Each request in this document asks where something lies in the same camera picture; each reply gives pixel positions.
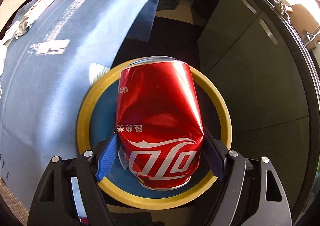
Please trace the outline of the left forearm knit sleeve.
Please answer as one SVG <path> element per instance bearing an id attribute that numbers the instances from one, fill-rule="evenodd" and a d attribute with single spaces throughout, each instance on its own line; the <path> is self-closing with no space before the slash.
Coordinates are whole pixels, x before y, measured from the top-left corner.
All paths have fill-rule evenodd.
<path id="1" fill-rule="evenodd" d="M 1 197 L 4 199 L 6 206 L 13 213 L 14 217 L 18 219 L 22 225 L 27 225 L 29 210 L 18 200 L 2 178 Z"/>

